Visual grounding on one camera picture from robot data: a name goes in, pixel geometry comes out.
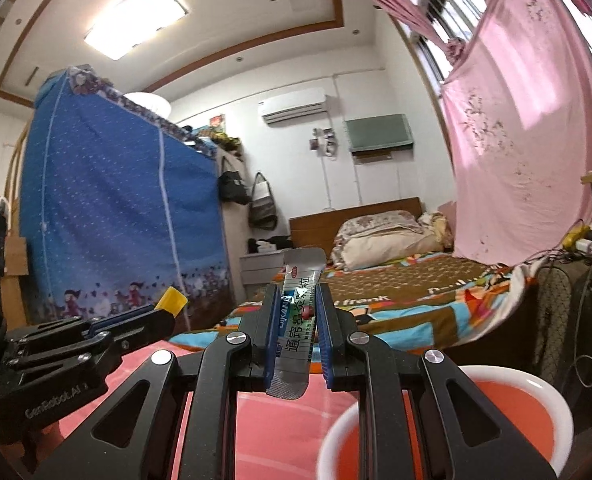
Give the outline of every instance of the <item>ceiling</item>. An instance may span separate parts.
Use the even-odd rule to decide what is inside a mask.
[[[72,64],[90,64],[121,91],[155,91],[173,101],[263,64],[373,42],[370,0],[180,0],[187,16],[111,60],[84,37],[119,1],[10,4],[0,17],[0,111],[27,116],[44,79]]]

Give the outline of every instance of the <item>air conditioner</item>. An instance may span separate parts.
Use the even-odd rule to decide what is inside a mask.
[[[267,124],[325,111],[327,96],[322,88],[307,88],[278,95],[261,101],[258,106],[258,113]]]

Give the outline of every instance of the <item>nightstand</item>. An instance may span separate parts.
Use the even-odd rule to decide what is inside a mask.
[[[246,254],[240,257],[240,276],[245,286],[247,300],[251,300],[259,288],[273,281],[285,266],[284,253],[287,249],[266,253]]]

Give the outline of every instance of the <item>white lampshade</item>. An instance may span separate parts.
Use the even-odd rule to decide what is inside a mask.
[[[162,118],[167,119],[172,112],[172,105],[164,97],[156,94],[149,94],[147,92],[133,92],[125,94],[125,97],[135,104],[144,106],[147,110],[151,110]]]

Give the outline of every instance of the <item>wooden headboard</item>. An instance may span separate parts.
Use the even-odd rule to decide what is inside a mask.
[[[343,223],[351,218],[356,218],[356,216],[395,210],[409,211],[415,218],[423,214],[420,199],[414,196],[380,204],[361,205],[315,215],[299,216],[289,219],[291,241],[294,242],[295,247],[322,247],[329,257],[333,249],[333,239]]]

